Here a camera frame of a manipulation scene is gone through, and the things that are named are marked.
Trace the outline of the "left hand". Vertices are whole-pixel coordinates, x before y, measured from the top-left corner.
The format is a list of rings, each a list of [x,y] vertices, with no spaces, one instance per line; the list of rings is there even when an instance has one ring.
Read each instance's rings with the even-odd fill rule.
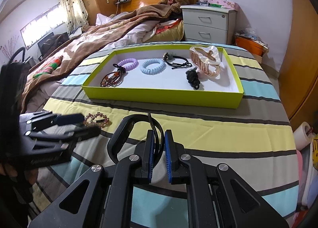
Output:
[[[1,163],[1,175],[6,178],[9,185],[14,188],[18,199],[25,203],[33,201],[33,185],[37,181],[39,169],[17,171],[9,164]]]

